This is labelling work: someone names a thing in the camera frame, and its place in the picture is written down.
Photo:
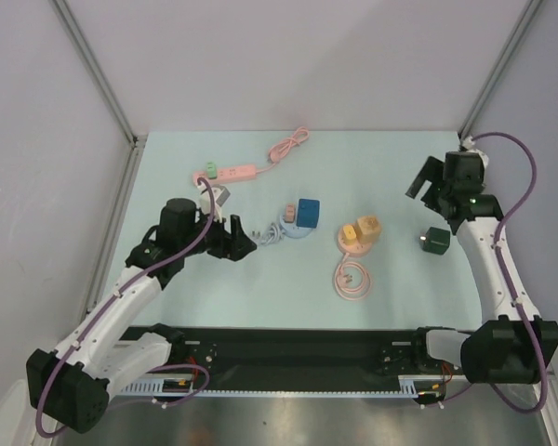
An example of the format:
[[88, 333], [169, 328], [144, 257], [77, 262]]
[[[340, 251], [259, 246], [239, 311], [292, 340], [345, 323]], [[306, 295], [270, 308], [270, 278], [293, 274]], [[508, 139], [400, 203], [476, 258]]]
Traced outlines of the light blue round power strip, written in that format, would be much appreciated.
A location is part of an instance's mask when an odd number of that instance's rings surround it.
[[299, 227], [295, 223], [287, 223], [281, 216], [272, 222], [265, 230], [253, 230], [252, 240], [258, 246], [269, 246], [281, 242], [284, 238], [303, 239], [313, 232], [313, 228]]

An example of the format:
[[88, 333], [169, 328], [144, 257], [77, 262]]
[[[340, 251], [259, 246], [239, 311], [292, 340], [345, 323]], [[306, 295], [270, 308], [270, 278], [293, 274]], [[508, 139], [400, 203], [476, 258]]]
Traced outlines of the pink cube adapter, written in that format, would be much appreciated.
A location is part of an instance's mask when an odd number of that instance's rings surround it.
[[284, 222], [287, 224], [293, 224], [296, 220], [297, 207], [294, 203], [288, 203], [286, 205], [285, 212], [283, 214]]

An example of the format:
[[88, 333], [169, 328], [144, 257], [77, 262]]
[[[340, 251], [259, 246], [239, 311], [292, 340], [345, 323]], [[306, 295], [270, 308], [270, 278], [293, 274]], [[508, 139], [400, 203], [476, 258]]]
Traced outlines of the dark green cube socket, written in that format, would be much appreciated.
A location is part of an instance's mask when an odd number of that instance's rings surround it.
[[429, 227], [419, 237], [420, 247], [424, 252], [442, 256], [450, 246], [451, 232], [436, 227]]

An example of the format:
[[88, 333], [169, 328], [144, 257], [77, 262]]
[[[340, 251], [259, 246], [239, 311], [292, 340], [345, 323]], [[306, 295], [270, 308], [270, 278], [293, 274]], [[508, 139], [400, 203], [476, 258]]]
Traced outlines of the blue cube socket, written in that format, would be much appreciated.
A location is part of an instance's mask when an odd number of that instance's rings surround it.
[[296, 214], [296, 225], [299, 228], [316, 229], [320, 216], [320, 201], [300, 198]]

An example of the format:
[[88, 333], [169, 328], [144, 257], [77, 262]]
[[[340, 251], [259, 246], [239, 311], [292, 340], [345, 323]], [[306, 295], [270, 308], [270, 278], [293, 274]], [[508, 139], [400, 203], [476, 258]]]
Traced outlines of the light green USB charger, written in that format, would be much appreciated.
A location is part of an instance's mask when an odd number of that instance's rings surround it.
[[206, 177], [210, 180], [216, 179], [218, 177], [218, 168], [215, 163], [207, 162], [206, 163]]

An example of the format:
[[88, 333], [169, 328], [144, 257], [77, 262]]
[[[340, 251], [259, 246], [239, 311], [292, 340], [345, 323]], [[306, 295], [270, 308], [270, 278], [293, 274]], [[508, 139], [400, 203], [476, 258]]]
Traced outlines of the beige cube socket adapter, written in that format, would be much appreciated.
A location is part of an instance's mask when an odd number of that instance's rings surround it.
[[382, 232], [382, 226], [374, 215], [360, 216], [355, 222], [357, 240], [361, 244], [375, 243]]

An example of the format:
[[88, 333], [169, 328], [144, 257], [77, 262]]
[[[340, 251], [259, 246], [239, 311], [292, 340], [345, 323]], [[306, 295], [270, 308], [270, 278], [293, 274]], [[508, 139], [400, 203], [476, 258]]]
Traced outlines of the pink round power strip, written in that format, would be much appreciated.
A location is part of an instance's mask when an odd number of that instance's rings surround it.
[[333, 274], [333, 287], [342, 299], [351, 302], [361, 301], [369, 295], [373, 279], [360, 259], [368, 255], [378, 241], [366, 244], [358, 242], [347, 246], [343, 243], [341, 228], [337, 235], [337, 246], [342, 253], [342, 258]]

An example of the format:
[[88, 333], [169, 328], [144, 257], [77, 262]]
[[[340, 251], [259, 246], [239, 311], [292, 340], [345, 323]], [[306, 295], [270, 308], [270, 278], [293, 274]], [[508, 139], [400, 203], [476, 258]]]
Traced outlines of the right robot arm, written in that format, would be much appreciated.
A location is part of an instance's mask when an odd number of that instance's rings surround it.
[[509, 219], [535, 188], [538, 169], [523, 141], [500, 134], [524, 152], [531, 168], [524, 194], [502, 211], [498, 198], [485, 193], [488, 158], [476, 146], [485, 137], [465, 137], [443, 160], [428, 157], [405, 193], [420, 198], [448, 224], [469, 262], [482, 311], [481, 326], [470, 334], [424, 329], [424, 341], [410, 349], [410, 360], [422, 373], [433, 372], [443, 361], [458, 366], [469, 383], [490, 385], [517, 413], [538, 413], [547, 402], [558, 323], [544, 320], [532, 302], [506, 235]]

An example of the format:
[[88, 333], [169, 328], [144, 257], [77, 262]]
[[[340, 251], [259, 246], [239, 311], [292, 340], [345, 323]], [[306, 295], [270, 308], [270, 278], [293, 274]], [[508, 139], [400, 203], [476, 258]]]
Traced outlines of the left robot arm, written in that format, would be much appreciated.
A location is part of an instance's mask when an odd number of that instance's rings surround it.
[[131, 322], [170, 284], [189, 256], [208, 254], [240, 261], [257, 246], [244, 232], [237, 215], [217, 218], [214, 207], [175, 198], [166, 202], [159, 221], [135, 246], [111, 290], [65, 339], [52, 350], [37, 349], [26, 362], [35, 428], [44, 439], [44, 416], [61, 429], [91, 430], [121, 390], [150, 372], [189, 370], [208, 376], [206, 368], [189, 361], [184, 333], [162, 323], [138, 340], [113, 351]]

